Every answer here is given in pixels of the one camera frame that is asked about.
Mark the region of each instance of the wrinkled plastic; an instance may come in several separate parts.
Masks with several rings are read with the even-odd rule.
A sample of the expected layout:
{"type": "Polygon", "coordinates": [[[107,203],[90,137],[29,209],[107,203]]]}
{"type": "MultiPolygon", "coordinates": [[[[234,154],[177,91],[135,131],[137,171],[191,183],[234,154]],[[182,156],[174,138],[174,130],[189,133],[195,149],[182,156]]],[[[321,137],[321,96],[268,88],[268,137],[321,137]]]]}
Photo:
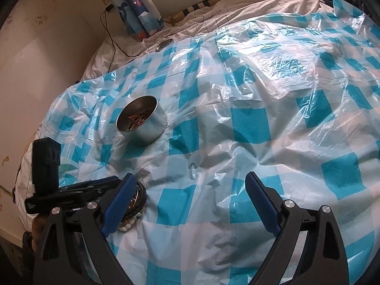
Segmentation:
{"type": "Polygon", "coordinates": [[[135,284],[247,284],[274,241],[244,189],[250,171],[301,207],[329,205],[350,283],[362,274],[379,247],[380,30],[334,6],[174,43],[54,101],[41,137],[62,143],[61,186],[131,172],[147,189],[141,221],[109,237],[135,284]],[[169,124],[136,148],[115,122],[143,95],[169,124]]]}

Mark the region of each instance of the metal screw head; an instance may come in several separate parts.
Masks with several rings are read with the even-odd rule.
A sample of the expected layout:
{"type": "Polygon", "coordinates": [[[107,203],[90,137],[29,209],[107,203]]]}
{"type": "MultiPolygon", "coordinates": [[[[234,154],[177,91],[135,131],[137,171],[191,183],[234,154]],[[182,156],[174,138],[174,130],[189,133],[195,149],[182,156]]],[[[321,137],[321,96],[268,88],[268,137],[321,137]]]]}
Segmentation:
{"type": "Polygon", "coordinates": [[[284,202],[284,204],[285,204],[285,207],[287,207],[287,208],[293,208],[296,204],[294,203],[294,201],[292,201],[292,200],[285,200],[285,202],[284,202]]]}
{"type": "Polygon", "coordinates": [[[55,208],[51,209],[51,214],[58,214],[60,211],[61,211],[60,207],[55,207],[55,208]]]}
{"type": "Polygon", "coordinates": [[[324,206],[322,207],[322,211],[323,211],[324,213],[330,213],[330,212],[331,212],[331,208],[330,208],[328,205],[324,205],[324,206]]]}
{"type": "Polygon", "coordinates": [[[87,208],[89,209],[95,209],[96,207],[98,206],[98,203],[96,201],[90,201],[88,204],[87,204],[87,208]]]}

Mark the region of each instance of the black clamp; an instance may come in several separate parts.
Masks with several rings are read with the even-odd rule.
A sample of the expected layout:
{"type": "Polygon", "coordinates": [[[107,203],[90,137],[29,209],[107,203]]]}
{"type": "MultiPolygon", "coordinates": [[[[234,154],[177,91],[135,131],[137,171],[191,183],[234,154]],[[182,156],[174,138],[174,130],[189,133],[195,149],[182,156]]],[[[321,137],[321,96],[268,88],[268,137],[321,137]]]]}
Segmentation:
{"type": "MultiPolygon", "coordinates": [[[[32,197],[25,200],[28,214],[49,213],[55,207],[60,207],[63,211],[81,208],[90,201],[96,201],[121,183],[118,177],[112,176],[58,187],[60,151],[60,144],[51,138],[37,139],[33,142],[32,180],[35,192],[32,197]]],[[[134,196],[130,200],[122,222],[142,211],[145,201],[145,187],[136,181],[134,196]]]]}
{"type": "Polygon", "coordinates": [[[246,191],[265,229],[276,237],[249,285],[278,285],[293,254],[298,234],[307,231],[296,272],[286,285],[348,285],[348,265],[341,233],[330,207],[302,209],[263,185],[254,172],[246,191]]]}
{"type": "Polygon", "coordinates": [[[99,202],[64,212],[55,207],[38,245],[34,285],[96,285],[80,260],[75,233],[82,233],[87,250],[103,285],[133,285],[112,253],[106,237],[116,231],[136,190],[136,179],[127,174],[115,189],[108,190],[99,202]]]}

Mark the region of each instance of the bed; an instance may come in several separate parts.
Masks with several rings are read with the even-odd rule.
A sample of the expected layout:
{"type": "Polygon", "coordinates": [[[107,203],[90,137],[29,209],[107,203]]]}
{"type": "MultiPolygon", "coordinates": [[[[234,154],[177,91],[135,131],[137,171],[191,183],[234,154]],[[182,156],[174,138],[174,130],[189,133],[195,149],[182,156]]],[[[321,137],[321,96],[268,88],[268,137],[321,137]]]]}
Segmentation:
{"type": "MultiPolygon", "coordinates": [[[[376,153],[379,151],[379,126],[378,119],[376,120],[376,115],[379,114],[379,54],[375,50],[379,45],[376,40],[378,28],[370,24],[365,14],[357,12],[343,0],[334,2],[334,8],[326,5],[322,0],[218,0],[213,6],[203,4],[203,7],[189,12],[185,18],[175,22],[174,25],[172,25],[172,19],[168,19],[163,30],[142,42],[135,42],[132,38],[125,36],[113,36],[114,41],[124,48],[130,57],[118,47],[114,53],[112,42],[107,38],[89,62],[82,82],[71,87],[52,104],[34,138],[49,136],[63,144],[61,186],[100,178],[104,175],[121,175],[127,168],[147,187],[149,200],[145,219],[142,218],[132,231],[126,234],[115,233],[109,239],[115,255],[136,284],[145,282],[153,284],[152,280],[149,281],[152,276],[170,280],[173,284],[194,284],[195,282],[197,284],[211,282],[240,284],[252,278],[255,269],[263,261],[273,242],[273,239],[263,230],[259,220],[254,217],[255,211],[249,210],[246,205],[249,200],[244,194],[241,181],[242,175],[245,175],[249,171],[247,169],[252,166],[259,177],[263,178],[264,183],[275,187],[279,193],[294,199],[300,205],[315,209],[323,201],[332,207],[338,216],[338,224],[341,226],[349,258],[350,283],[353,284],[360,277],[379,247],[377,234],[379,226],[376,217],[378,181],[373,172],[378,166],[376,153]],[[356,17],[352,14],[353,11],[357,12],[356,17]],[[238,44],[242,42],[242,38],[247,38],[245,40],[247,42],[249,42],[248,39],[259,40],[259,43],[254,44],[260,52],[254,54],[249,46],[239,47],[238,44]],[[166,39],[173,39],[174,44],[177,44],[176,47],[168,47],[166,54],[172,62],[178,60],[178,66],[173,66],[170,72],[174,74],[184,72],[185,77],[189,76],[187,80],[191,83],[182,79],[181,83],[184,83],[185,89],[172,95],[170,88],[175,90],[176,81],[173,81],[172,86],[166,87],[167,81],[162,84],[159,80],[157,81],[161,74],[150,74],[151,70],[147,68],[155,59],[158,59],[158,55],[161,55],[159,59],[163,59],[165,53],[156,53],[156,48],[166,39]],[[299,53],[292,47],[287,48],[290,51],[287,53],[286,42],[289,40],[299,49],[299,53]],[[206,48],[199,49],[201,46],[197,46],[198,41],[207,44],[206,48]],[[218,49],[210,45],[213,42],[217,47],[219,46],[218,49]],[[190,64],[190,68],[193,68],[191,72],[196,74],[191,77],[187,70],[181,68],[181,65],[184,65],[181,62],[185,63],[184,58],[181,57],[190,55],[188,57],[193,61],[194,55],[200,55],[194,48],[202,51],[203,63],[190,64]],[[302,53],[310,52],[310,50],[318,51],[316,57],[319,57],[319,60],[302,56],[302,53]],[[358,64],[356,59],[363,54],[367,58],[366,64],[363,62],[358,64]],[[216,56],[218,63],[223,65],[222,68],[210,61],[216,56]],[[260,65],[261,68],[252,66],[252,59],[255,58],[258,59],[256,66],[260,65]],[[142,71],[144,67],[148,76],[142,71]],[[212,70],[213,74],[222,76],[223,83],[218,81],[219,78],[204,79],[206,70],[212,70]],[[143,73],[145,75],[137,80],[136,77],[143,73]],[[366,88],[362,87],[362,90],[353,83],[343,84],[347,78],[353,80],[354,83],[361,82],[361,76],[366,78],[362,83],[365,82],[368,85],[366,88]],[[258,78],[264,77],[273,80],[261,79],[262,88],[265,88],[268,94],[263,94],[260,89],[252,88],[252,84],[259,81],[258,78]],[[128,82],[131,78],[138,81],[138,85],[130,85],[128,82]],[[335,85],[342,84],[345,86],[343,91],[347,92],[334,94],[336,91],[329,87],[328,80],[333,81],[335,85]],[[221,88],[214,90],[213,87],[218,85],[221,88]],[[84,95],[89,91],[91,95],[96,95],[96,100],[86,99],[84,95]],[[121,95],[130,102],[147,92],[157,93],[157,98],[160,99],[160,103],[173,121],[168,128],[172,133],[165,132],[164,136],[155,143],[155,148],[134,151],[129,146],[125,148],[122,138],[115,133],[114,129],[110,133],[98,131],[99,126],[102,129],[102,125],[112,124],[111,120],[115,118],[116,109],[119,109],[119,105],[112,107],[112,110],[105,109],[106,106],[110,108],[114,106],[113,103],[117,103],[121,95]],[[190,102],[191,105],[184,103],[182,106],[179,105],[179,109],[174,109],[167,95],[171,95],[173,99],[179,99],[179,102],[181,98],[185,98],[185,103],[190,102]],[[257,102],[269,100],[275,104],[287,95],[292,95],[298,111],[294,111],[293,119],[287,120],[284,118],[286,115],[281,107],[284,104],[279,103],[273,107],[267,104],[266,111],[270,112],[269,115],[273,118],[269,126],[273,128],[270,138],[262,138],[262,140],[251,138],[251,135],[243,130],[246,129],[245,125],[241,126],[241,130],[232,126],[230,130],[227,130],[227,132],[233,132],[234,143],[231,144],[235,145],[236,142],[241,144],[231,151],[224,146],[225,142],[220,138],[226,135],[217,125],[212,124],[213,122],[227,129],[226,121],[229,119],[248,122],[244,120],[246,115],[249,116],[248,108],[256,108],[257,102]],[[104,114],[104,118],[100,114],[100,118],[94,122],[91,120],[91,113],[87,113],[90,117],[90,121],[86,123],[87,130],[79,130],[79,127],[76,131],[71,131],[70,127],[60,132],[49,121],[61,110],[64,103],[62,100],[67,96],[72,104],[75,103],[73,99],[78,96],[85,100],[84,103],[89,103],[83,108],[81,107],[83,104],[77,103],[77,109],[74,112],[83,113],[89,106],[94,108],[101,106],[99,110],[104,114]],[[217,100],[222,103],[234,103],[227,107],[231,111],[229,115],[224,115],[226,108],[218,107],[217,100]],[[210,119],[211,124],[207,124],[200,118],[202,114],[205,114],[205,109],[202,107],[208,106],[216,108],[214,113],[217,117],[210,119]],[[354,110],[356,114],[352,117],[351,112],[354,110]],[[194,148],[191,138],[188,139],[189,141],[184,139],[184,142],[180,139],[181,131],[189,131],[193,127],[191,123],[194,119],[202,124],[203,142],[212,142],[211,147],[204,146],[199,153],[197,152],[199,148],[194,148]],[[299,127],[299,120],[302,119],[305,119],[302,124],[304,129],[299,127]],[[91,123],[97,125],[96,131],[88,131],[88,125],[91,123]],[[337,132],[342,132],[342,126],[346,126],[346,132],[343,131],[342,134],[328,132],[328,129],[337,129],[337,132]],[[84,137],[87,141],[79,139],[78,134],[81,133],[86,134],[84,137]],[[70,147],[69,141],[72,141],[74,146],[70,147]],[[102,148],[97,152],[92,148],[85,151],[83,144],[91,146],[90,142],[97,143],[102,148]],[[167,164],[169,158],[163,158],[155,152],[155,150],[160,151],[165,142],[170,143],[168,153],[173,159],[171,165],[167,164]],[[260,148],[252,148],[252,146],[256,147],[255,145],[260,145],[260,148]],[[269,148],[274,151],[274,156],[265,152],[269,148]],[[125,168],[117,164],[118,158],[124,160],[122,164],[125,168]],[[218,167],[221,164],[218,158],[223,160],[222,169],[218,167]],[[338,167],[344,171],[344,166],[351,164],[354,169],[348,170],[348,174],[362,179],[362,183],[359,186],[354,183],[346,188],[337,182],[340,177],[332,174],[329,178],[332,181],[331,184],[326,182],[321,185],[315,178],[318,174],[314,171],[313,162],[322,164],[322,176],[325,175],[325,180],[329,174],[331,175],[332,168],[338,167]],[[160,170],[162,164],[165,164],[164,172],[160,170]],[[182,168],[181,166],[187,167],[187,169],[185,167],[182,169],[186,175],[190,175],[187,179],[185,174],[174,170],[175,167],[182,168]],[[301,171],[305,175],[297,177],[301,171]],[[211,172],[214,172],[214,177],[207,178],[211,172]],[[229,174],[231,174],[231,181],[226,182],[225,178],[229,174]],[[309,179],[309,182],[303,184],[304,179],[309,179]],[[198,185],[205,187],[206,191],[200,192],[198,185]],[[183,219],[182,214],[177,215],[175,220],[167,215],[162,194],[165,192],[170,194],[175,190],[182,190],[182,193],[178,193],[179,197],[189,204],[188,207],[179,207],[179,210],[187,211],[183,212],[186,215],[190,210],[190,217],[187,219],[183,219]],[[210,215],[205,213],[206,216],[201,217],[200,211],[190,206],[196,203],[203,203],[205,209],[212,213],[210,215]],[[249,216],[242,213],[242,210],[246,209],[251,213],[249,216]],[[252,243],[251,231],[255,232],[255,243],[252,243]],[[213,238],[208,237],[207,233],[213,233],[213,238]],[[197,239],[203,239],[205,242],[199,249],[191,250],[189,245],[194,245],[197,239]],[[173,250],[168,252],[169,245],[173,250]],[[253,255],[247,258],[247,252],[253,255]]],[[[257,111],[257,114],[259,116],[254,114],[252,118],[260,117],[262,112],[257,111]]],[[[58,124],[61,124],[62,116],[59,119],[58,124]]],[[[78,115],[75,119],[73,118],[75,121],[76,119],[81,120],[82,117],[78,115]]],[[[265,130],[259,130],[256,134],[258,138],[266,136],[263,132],[265,130]]],[[[26,214],[23,202],[25,198],[33,194],[31,149],[32,144],[28,146],[22,158],[16,181],[16,204],[20,218],[29,231],[33,216],[26,214]]],[[[300,257],[300,250],[298,246],[295,251],[296,256],[284,275],[284,281],[291,279],[297,256],[298,259],[300,257]]]]}

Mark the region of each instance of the black wire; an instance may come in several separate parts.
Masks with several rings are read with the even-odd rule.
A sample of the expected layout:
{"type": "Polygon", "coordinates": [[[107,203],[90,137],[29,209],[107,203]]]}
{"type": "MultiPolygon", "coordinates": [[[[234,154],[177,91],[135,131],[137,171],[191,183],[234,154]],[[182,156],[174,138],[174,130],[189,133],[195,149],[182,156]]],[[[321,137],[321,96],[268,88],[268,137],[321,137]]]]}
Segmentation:
{"type": "Polygon", "coordinates": [[[162,38],[164,39],[164,38],[167,38],[167,37],[169,37],[169,36],[171,36],[171,35],[176,35],[177,33],[172,33],[172,34],[169,34],[169,35],[165,35],[165,36],[163,36],[162,38]]]}
{"type": "MultiPolygon", "coordinates": [[[[103,28],[105,28],[106,31],[108,32],[106,11],[104,11],[103,13],[100,14],[100,21],[101,21],[101,24],[103,25],[103,28]],[[104,26],[104,24],[103,24],[103,20],[101,19],[101,16],[103,15],[103,13],[104,13],[104,19],[105,19],[105,22],[106,22],[106,25],[105,25],[105,26],[104,26]]],[[[111,43],[112,43],[112,47],[114,48],[114,54],[112,55],[111,62],[109,63],[109,66],[108,66],[108,72],[107,72],[107,73],[109,73],[109,71],[111,70],[111,65],[112,65],[112,63],[113,63],[113,61],[114,61],[115,53],[116,53],[116,48],[115,48],[115,45],[114,45],[114,42],[113,42],[112,38],[111,38],[111,43]]]]}
{"type": "Polygon", "coordinates": [[[111,33],[109,33],[109,31],[108,31],[108,27],[107,27],[107,12],[106,12],[105,10],[100,14],[100,22],[101,22],[103,28],[107,31],[108,36],[109,36],[109,38],[111,39],[112,46],[113,46],[113,48],[114,48],[114,54],[113,54],[112,59],[111,59],[111,64],[109,65],[108,72],[110,71],[110,69],[111,69],[111,65],[112,65],[112,63],[113,63],[113,61],[114,61],[114,58],[115,58],[116,48],[115,48],[114,43],[116,44],[117,48],[119,48],[120,51],[122,51],[127,57],[129,57],[129,58],[136,58],[136,57],[139,56],[139,55],[136,55],[136,56],[130,56],[130,55],[128,55],[124,50],[122,50],[122,49],[120,48],[120,46],[118,45],[118,43],[115,42],[115,41],[113,40],[113,38],[112,38],[112,36],[111,36],[111,33]],[[102,20],[102,18],[101,18],[101,16],[102,16],[103,14],[104,14],[104,20],[105,20],[105,24],[106,24],[106,25],[104,25],[103,20],[102,20]]]}

